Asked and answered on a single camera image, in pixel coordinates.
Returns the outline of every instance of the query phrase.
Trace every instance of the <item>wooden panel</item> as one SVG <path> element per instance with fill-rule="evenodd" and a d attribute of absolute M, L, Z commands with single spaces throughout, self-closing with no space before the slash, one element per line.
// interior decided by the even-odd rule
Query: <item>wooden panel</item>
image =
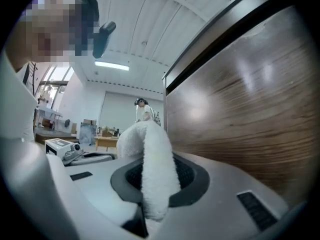
<path fill-rule="evenodd" d="M 235 165 L 296 204 L 318 163 L 319 66 L 294 8 L 278 12 L 166 97 L 173 149 Z"/>

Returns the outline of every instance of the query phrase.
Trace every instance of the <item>person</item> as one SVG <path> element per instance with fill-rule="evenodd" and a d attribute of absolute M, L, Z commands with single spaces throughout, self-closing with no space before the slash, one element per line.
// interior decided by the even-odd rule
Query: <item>person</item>
<path fill-rule="evenodd" d="M 142 111 L 142 121 L 153 121 L 154 120 L 154 111 L 153 109 L 149 106 L 149 103 L 143 99 L 143 98 L 138 98 L 136 100 L 136 104 L 140 107 L 143 108 Z"/>
<path fill-rule="evenodd" d="M 97 0 L 37 0 L 14 26 L 0 55 L 0 137 L 34 140 L 37 101 L 18 77 L 28 62 L 70 61 L 90 49 Z"/>

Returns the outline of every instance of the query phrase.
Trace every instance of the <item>fluffy white towel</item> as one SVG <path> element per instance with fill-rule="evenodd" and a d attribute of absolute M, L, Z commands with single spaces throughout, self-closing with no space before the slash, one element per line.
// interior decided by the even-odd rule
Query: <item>fluffy white towel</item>
<path fill-rule="evenodd" d="M 144 151 L 141 188 L 144 215 L 161 221 L 167 213 L 169 197 L 180 191 L 167 133 L 153 121 L 138 122 L 121 134 L 116 148 L 119 158 Z"/>

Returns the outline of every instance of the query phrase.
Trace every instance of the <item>white wall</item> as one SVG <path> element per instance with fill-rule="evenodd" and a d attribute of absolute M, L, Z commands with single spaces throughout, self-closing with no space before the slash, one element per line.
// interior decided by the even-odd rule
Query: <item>white wall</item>
<path fill-rule="evenodd" d="M 99 120 L 100 127 L 119 128 L 120 132 L 130 127 L 136 121 L 136 96 L 106 92 Z M 159 112 L 163 122 L 163 102 L 148 99 L 153 110 Z M 142 120 L 143 109 L 138 109 L 138 119 Z"/>
<path fill-rule="evenodd" d="M 73 123 L 76 123 L 77 138 L 80 134 L 80 124 L 84 119 L 96 120 L 98 126 L 108 126 L 115 127 L 116 125 L 102 125 L 100 124 L 100 115 L 105 101 L 106 92 L 122 92 L 127 91 L 133 97 L 130 98 L 129 106 L 133 108 L 133 122 L 136 120 L 136 111 L 134 106 L 134 101 L 137 97 L 144 97 L 149 101 L 150 105 L 155 111 L 159 111 L 161 122 L 163 123 L 163 106 L 162 101 L 154 100 L 162 97 L 162 94 L 158 93 L 146 93 L 140 89 L 129 88 L 124 89 L 123 86 L 110 85 L 97 82 L 87 82 L 87 84 L 82 84 L 77 75 L 74 73 L 65 88 L 64 95 L 62 97 L 59 112 L 63 115 L 63 120 L 70 119 Z M 126 100 L 128 95 L 121 95 L 123 99 Z"/>

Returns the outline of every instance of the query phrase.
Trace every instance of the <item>ceiling panel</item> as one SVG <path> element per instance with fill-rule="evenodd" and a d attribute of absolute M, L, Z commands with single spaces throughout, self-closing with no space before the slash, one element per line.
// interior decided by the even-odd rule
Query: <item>ceiling panel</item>
<path fill-rule="evenodd" d="M 114 21 L 104 61 L 129 71 L 97 67 L 93 56 L 77 59 L 74 71 L 88 81 L 162 92 L 162 76 L 197 32 L 230 0 L 97 0 L 100 24 Z"/>

